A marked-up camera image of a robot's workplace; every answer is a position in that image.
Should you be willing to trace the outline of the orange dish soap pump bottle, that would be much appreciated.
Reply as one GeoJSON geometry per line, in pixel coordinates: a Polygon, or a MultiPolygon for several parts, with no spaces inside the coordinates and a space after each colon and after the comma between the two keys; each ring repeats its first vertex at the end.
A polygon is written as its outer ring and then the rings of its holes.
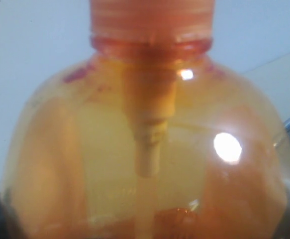
{"type": "Polygon", "coordinates": [[[290,239],[290,140],[215,63],[212,0],[92,0],[95,54],[26,103],[0,204],[12,239],[290,239]]]}

